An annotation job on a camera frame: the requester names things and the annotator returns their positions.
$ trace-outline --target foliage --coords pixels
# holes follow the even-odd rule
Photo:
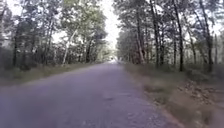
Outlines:
[[[1,65],[30,70],[38,65],[96,61],[101,45],[106,43],[105,16],[99,2],[20,0],[20,15],[12,15],[2,2],[0,49],[10,54],[1,52],[0,59],[7,59],[7,54],[11,60],[7,64],[1,61]]]
[[[215,58],[219,58],[215,44],[222,44],[214,38],[214,26],[223,19],[222,3],[114,0],[122,29],[117,45],[119,57],[137,64],[154,62],[158,68],[179,64],[180,71],[188,64],[202,65],[204,71],[212,72]]]

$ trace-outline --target tree trunk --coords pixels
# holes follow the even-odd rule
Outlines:
[[[91,50],[92,40],[89,42],[86,48],[86,63],[90,62],[90,50]]]
[[[218,64],[218,38],[215,34],[215,64]]]
[[[154,37],[155,37],[155,43],[156,43],[156,67],[159,67],[159,33],[158,33],[158,22],[157,22],[157,15],[154,11],[154,5],[152,3],[152,0],[150,0],[150,7],[151,7],[151,13],[152,13],[152,19],[153,19],[153,27],[154,27]]]
[[[140,53],[140,59],[141,63],[145,64],[145,58],[144,58],[144,42],[142,41],[142,34],[141,34],[141,23],[140,23],[140,17],[139,17],[139,7],[136,9],[136,18],[137,18],[137,43]]]
[[[65,46],[65,54],[64,54],[64,57],[63,57],[62,65],[65,65],[66,58],[67,58],[67,55],[68,55],[68,47],[69,47],[70,43],[72,42],[74,36],[75,36],[75,31],[73,32],[72,36],[70,37],[70,39],[66,43],[66,46]]]
[[[180,23],[180,18],[179,18],[179,13],[178,13],[178,8],[176,5],[175,0],[172,0],[173,5],[174,5],[174,10],[175,10],[175,15],[176,15],[176,20],[178,24],[178,30],[179,30],[179,51],[180,51],[180,65],[179,65],[179,70],[183,71],[184,70],[184,52],[183,52],[183,36],[182,36],[182,27]]]
[[[184,20],[186,22],[187,32],[190,36],[190,44],[191,44],[191,50],[192,50],[192,53],[193,53],[194,64],[196,64],[197,63],[197,55],[196,55],[196,49],[195,49],[195,46],[194,46],[194,41],[193,41],[193,38],[192,38],[192,32],[190,30],[190,24],[187,20],[187,17],[185,16],[185,14],[183,16],[184,16]]]
[[[212,60],[212,37],[210,35],[210,30],[209,30],[209,24],[208,24],[208,17],[205,12],[205,7],[203,4],[203,0],[199,1],[200,7],[203,12],[203,17],[205,20],[205,30],[206,30],[206,44],[207,44],[207,51],[208,51],[208,67],[207,70],[208,72],[212,72],[213,70],[213,60]]]
[[[176,30],[176,24],[174,21],[172,21],[173,23],[173,29]],[[176,63],[177,63],[177,43],[176,43],[176,34],[173,34],[173,65],[174,67],[176,67]]]

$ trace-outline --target grass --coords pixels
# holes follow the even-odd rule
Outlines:
[[[206,128],[211,120],[212,105],[201,102],[203,91],[189,91],[189,74],[156,70],[150,65],[125,64],[126,70],[142,83],[148,97],[166,109],[186,128]]]
[[[6,76],[8,79],[13,80],[14,83],[24,83],[44,77],[49,77],[51,75],[60,74],[63,72],[68,72],[80,68],[90,66],[92,64],[73,64],[73,65],[58,65],[54,67],[37,67],[32,68],[29,71],[22,71],[20,69],[13,69],[6,71]]]

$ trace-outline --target paved road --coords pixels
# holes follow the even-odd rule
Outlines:
[[[118,64],[5,88],[0,128],[176,128]]]

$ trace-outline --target road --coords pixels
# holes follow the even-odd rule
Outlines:
[[[176,128],[118,64],[3,88],[0,128]]]

